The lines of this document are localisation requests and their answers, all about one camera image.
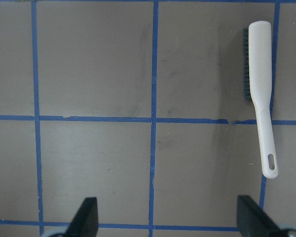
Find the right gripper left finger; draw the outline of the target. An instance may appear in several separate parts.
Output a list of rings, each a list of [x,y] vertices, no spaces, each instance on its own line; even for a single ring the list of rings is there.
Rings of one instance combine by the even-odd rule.
[[[86,197],[66,229],[65,237],[95,237],[99,228],[96,197]]]

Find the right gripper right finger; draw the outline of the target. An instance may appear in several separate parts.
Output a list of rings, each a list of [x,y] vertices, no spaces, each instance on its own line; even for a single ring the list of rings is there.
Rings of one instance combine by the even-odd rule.
[[[286,231],[248,195],[237,197],[236,224],[242,237],[285,237]]]

